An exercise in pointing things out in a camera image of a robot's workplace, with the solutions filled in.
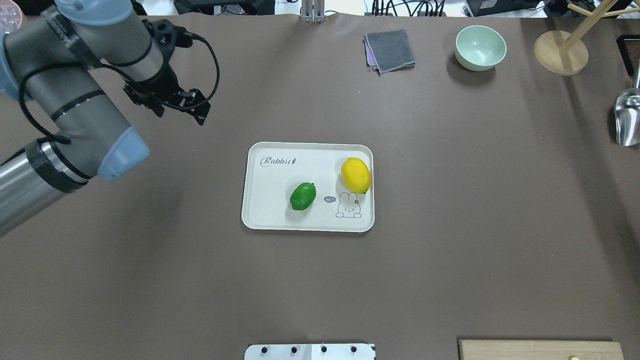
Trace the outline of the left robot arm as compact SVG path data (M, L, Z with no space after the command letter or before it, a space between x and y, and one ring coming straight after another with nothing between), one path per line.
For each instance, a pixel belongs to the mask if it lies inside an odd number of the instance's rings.
M167 20L142 20L129 0L55 0L39 19L1 35L1 92L41 133L1 165L1 234L99 176L112 182L150 149L94 80L110 69L124 92L161 117L165 109L203 125L210 96L183 89L170 66L175 48L200 35Z

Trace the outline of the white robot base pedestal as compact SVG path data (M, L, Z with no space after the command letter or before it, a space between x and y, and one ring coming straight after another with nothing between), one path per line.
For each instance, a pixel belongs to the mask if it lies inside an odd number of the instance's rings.
M365 342L330 342L298 344L252 344L245 360L375 360L374 344Z

